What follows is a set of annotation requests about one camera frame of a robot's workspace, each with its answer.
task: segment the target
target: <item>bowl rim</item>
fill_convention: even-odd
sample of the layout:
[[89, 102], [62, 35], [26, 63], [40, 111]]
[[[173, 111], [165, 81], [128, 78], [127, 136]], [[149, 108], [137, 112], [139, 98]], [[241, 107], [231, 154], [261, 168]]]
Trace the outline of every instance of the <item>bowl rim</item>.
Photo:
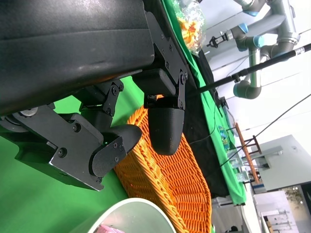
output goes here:
[[166, 216], [166, 214], [155, 204], [153, 204], [151, 201], [148, 201], [146, 199], [142, 199], [142, 198], [128, 198], [128, 199], [124, 199], [122, 201], [119, 201], [118, 203], [114, 204], [113, 206], [111, 206], [109, 209], [107, 209], [97, 220], [96, 222], [92, 225], [92, 227], [89, 229], [89, 231], [87, 233], [94, 233], [96, 228], [104, 221], [105, 218], [107, 218], [113, 211], [115, 211], [116, 209], [118, 209], [119, 207], [128, 204], [128, 203], [132, 203], [132, 202], [141, 202], [141, 203], [145, 203], [148, 204], [152, 207], [154, 207], [156, 210], [158, 210], [159, 213], [162, 214], [162, 216], [165, 218], [165, 220], [168, 222], [168, 224], [170, 225], [173, 233], [176, 233], [176, 230], [174, 228], [174, 226], [172, 225], [171, 221], [169, 220], [169, 218]]

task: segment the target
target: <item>floor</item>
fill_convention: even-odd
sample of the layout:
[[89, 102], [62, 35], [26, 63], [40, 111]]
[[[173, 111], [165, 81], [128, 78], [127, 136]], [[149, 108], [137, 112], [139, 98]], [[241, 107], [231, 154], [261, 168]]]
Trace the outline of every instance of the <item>floor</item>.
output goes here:
[[212, 211], [212, 223], [216, 233], [224, 233], [236, 226], [241, 230], [242, 212], [240, 207], [217, 208]]

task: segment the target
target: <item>white bowl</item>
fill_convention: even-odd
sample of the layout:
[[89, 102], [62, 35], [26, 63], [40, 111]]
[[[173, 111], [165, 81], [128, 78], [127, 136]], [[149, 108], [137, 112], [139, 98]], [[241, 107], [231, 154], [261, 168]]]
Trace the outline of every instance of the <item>white bowl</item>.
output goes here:
[[159, 207], [140, 198], [120, 201], [104, 213], [89, 218], [70, 233], [94, 233], [101, 224], [125, 233], [176, 233]]

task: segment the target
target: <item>white wall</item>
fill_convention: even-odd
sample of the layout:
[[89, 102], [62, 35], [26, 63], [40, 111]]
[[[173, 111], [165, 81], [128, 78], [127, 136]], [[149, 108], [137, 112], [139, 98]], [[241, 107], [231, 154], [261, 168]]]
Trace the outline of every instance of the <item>white wall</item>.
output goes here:
[[[275, 147], [282, 147], [282, 154], [267, 154]], [[259, 168], [266, 190], [276, 190], [311, 181], [311, 156], [292, 135], [260, 144], [269, 169]]]

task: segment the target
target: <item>black pole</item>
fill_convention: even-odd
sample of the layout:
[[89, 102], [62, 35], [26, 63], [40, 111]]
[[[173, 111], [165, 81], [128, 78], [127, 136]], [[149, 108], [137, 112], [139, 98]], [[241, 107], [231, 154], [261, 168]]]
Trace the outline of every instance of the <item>black pole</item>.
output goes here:
[[248, 74], [254, 73], [254, 72], [258, 71], [258, 70], [267, 68], [267, 67], [272, 66], [272, 65], [274, 65], [276, 63], [288, 60], [288, 59], [290, 59], [292, 57], [298, 56], [298, 55], [300, 55], [300, 54], [302, 54], [304, 52], [308, 52], [310, 50], [311, 50], [311, 44], [305, 45], [305, 46], [300, 47], [300, 48], [298, 48], [296, 50], [287, 52], [287, 53], [285, 53], [283, 55], [280, 55], [278, 57], [274, 57], [274, 58], [272, 58], [272, 59], [270, 59], [268, 61], [265, 61], [263, 63], [255, 65], [253, 67], [250, 67], [250, 68], [247, 68], [247, 69], [243, 69], [243, 70], [241, 70], [241, 71], [239, 71], [239, 72], [237, 72], [237, 73], [235, 73], [235, 74], [233, 74], [231, 76], [228, 76], [228, 77], [226, 77], [224, 79], [220, 79], [220, 80], [218, 80], [218, 81], [216, 81], [216, 82], [214, 82], [214, 83], [212, 83], [210, 85], [203, 86], [203, 87], [197, 89], [195, 92], [191, 93], [190, 95], [191, 96], [192, 95], [199, 95], [199, 94], [201, 94], [203, 92], [206, 92], [206, 91], [208, 91], [210, 89], [213, 89], [213, 88], [216, 88], [218, 86], [224, 85], [224, 84], [229, 83], [231, 81], [239, 81], [240, 77], [243, 77], [243, 76], [246, 76]]

